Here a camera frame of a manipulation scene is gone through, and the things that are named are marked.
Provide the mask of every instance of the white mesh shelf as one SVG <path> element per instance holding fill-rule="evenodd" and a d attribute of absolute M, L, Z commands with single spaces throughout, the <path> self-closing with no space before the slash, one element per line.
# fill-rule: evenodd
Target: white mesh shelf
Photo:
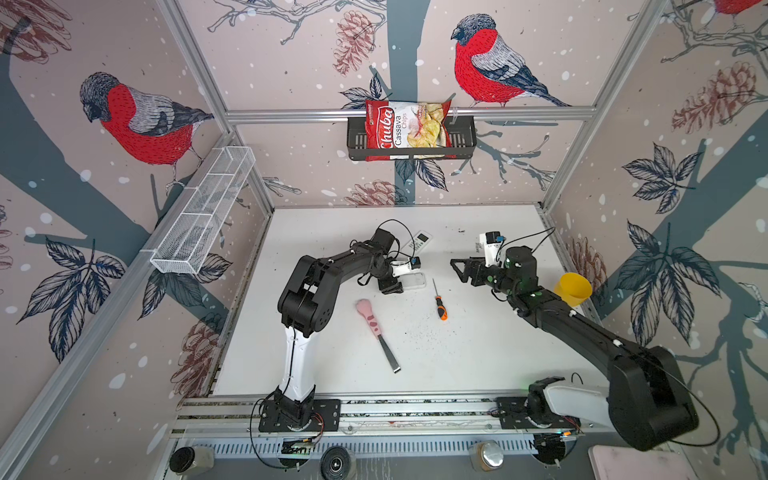
<path fill-rule="evenodd" d="M 151 262 L 162 273 L 198 273 L 256 159 L 249 147 L 224 147 Z"/>

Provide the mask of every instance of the chip bag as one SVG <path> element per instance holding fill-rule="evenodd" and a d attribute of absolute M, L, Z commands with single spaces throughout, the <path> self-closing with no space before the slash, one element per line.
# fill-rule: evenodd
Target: chip bag
<path fill-rule="evenodd" d="M 368 148 L 450 147 L 451 140 L 443 121 L 451 102 L 443 104 L 409 101 L 366 101 Z M 415 158 L 442 157 L 417 155 Z M 367 157 L 366 161 L 407 159 L 408 155 Z"/>

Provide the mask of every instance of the screwdriver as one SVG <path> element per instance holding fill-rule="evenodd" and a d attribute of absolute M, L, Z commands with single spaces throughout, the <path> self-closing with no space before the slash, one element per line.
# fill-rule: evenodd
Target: screwdriver
<path fill-rule="evenodd" d="M 432 285 L 435 286 L 435 300 L 437 301 L 437 316 L 440 317 L 440 320 L 447 320 L 448 319 L 448 310 L 445 309 L 445 307 L 442 305 L 442 297 L 439 293 L 437 293 L 437 284 L 435 283 L 435 279 L 432 279 Z"/>

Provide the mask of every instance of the white dot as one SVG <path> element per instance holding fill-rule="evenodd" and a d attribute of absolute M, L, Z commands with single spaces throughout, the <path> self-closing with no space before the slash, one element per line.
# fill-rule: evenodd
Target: white dot
<path fill-rule="evenodd" d="M 111 389 L 119 389 L 123 386 L 123 383 L 125 383 L 125 373 L 121 373 L 119 375 L 114 376 L 112 380 L 109 381 L 109 388 Z"/>

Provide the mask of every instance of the yellow cup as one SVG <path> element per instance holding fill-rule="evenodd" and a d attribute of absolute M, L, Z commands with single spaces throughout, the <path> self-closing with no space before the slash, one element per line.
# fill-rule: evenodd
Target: yellow cup
<path fill-rule="evenodd" d="M 592 285 L 578 273 L 566 273 L 554 286 L 554 293 L 568 305 L 579 306 L 592 294 Z"/>

